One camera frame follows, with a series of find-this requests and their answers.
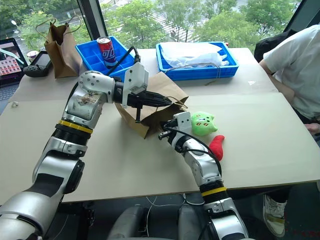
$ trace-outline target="laptop screen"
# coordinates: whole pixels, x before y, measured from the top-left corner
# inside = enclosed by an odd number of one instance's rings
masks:
[[[20,81],[26,66],[27,63],[16,41],[2,40],[0,42],[0,86]]]

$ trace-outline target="yellow ring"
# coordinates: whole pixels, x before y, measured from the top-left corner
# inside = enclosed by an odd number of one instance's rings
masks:
[[[212,190],[209,190],[209,191],[205,191],[203,193],[201,193],[202,197],[205,197],[205,196],[208,196],[210,194],[216,194],[216,193],[220,193],[220,192],[223,192],[223,191],[226,191],[227,188],[222,186],[222,187],[218,187],[218,188],[215,188],[215,189],[212,189]]]
[[[65,125],[67,127],[70,127],[70,128],[73,128],[73,129],[77,129],[77,130],[80,130],[82,132],[86,132],[88,134],[92,134],[94,131],[90,128],[86,128],[84,126],[80,126],[78,124],[75,124],[75,123],[72,123],[72,122],[68,122],[68,121],[63,121],[63,120],[60,120],[59,121],[59,124],[62,124],[62,125]]]

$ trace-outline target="blue plastic tray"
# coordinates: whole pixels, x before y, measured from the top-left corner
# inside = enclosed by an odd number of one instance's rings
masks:
[[[114,36],[110,36],[112,41],[114,53],[116,60],[119,61],[120,58],[128,51],[128,49],[121,44]],[[84,65],[88,70],[95,70],[103,74],[107,74],[110,70],[108,69],[102,58],[98,43],[96,40],[89,41],[86,43],[78,44],[75,46],[76,50],[80,54]],[[134,57],[130,53],[123,62],[110,74],[110,77],[116,76],[120,77],[121,81],[125,80],[126,70],[134,64]]]
[[[239,67],[236,59],[229,52],[228,47],[222,41],[209,41],[209,44],[217,45],[222,48],[218,53],[220,55],[227,55],[225,60],[229,61],[229,66],[220,67],[220,78],[230,78],[236,74]],[[156,58],[158,67],[161,72],[164,72],[173,81],[179,80],[193,80],[193,79],[215,79],[217,78],[218,69],[215,66],[194,67],[194,68],[177,68],[173,70],[166,70],[172,68],[164,59],[161,53],[161,43],[156,45]]]

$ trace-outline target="soda can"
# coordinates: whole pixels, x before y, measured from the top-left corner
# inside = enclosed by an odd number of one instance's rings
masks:
[[[104,65],[111,69],[114,65],[117,64],[116,55],[114,46],[112,45],[112,41],[107,36],[101,36],[99,37],[96,42],[98,43],[98,46],[100,48]]]

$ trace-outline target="brown paper bag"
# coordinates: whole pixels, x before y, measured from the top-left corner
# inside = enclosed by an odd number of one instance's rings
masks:
[[[188,98],[188,95],[163,72],[149,78],[147,90],[166,97],[174,97],[182,103]],[[170,100],[173,103],[178,102],[173,98],[170,98]],[[182,112],[181,106],[176,104],[158,107],[158,109],[152,106],[143,106],[140,116],[141,123],[136,123],[136,108],[123,108],[119,103],[116,103],[115,106],[125,122],[143,138],[146,138],[147,134],[150,135],[158,131],[161,121],[171,120],[174,114]]]
[[[70,31],[69,23],[67,22],[61,26],[55,26],[55,22],[56,20],[53,23],[50,22],[44,43],[44,47],[53,64],[54,76],[56,79],[79,76],[81,57],[75,48],[76,41],[72,33],[80,28],[81,21],[79,27],[74,31]]]

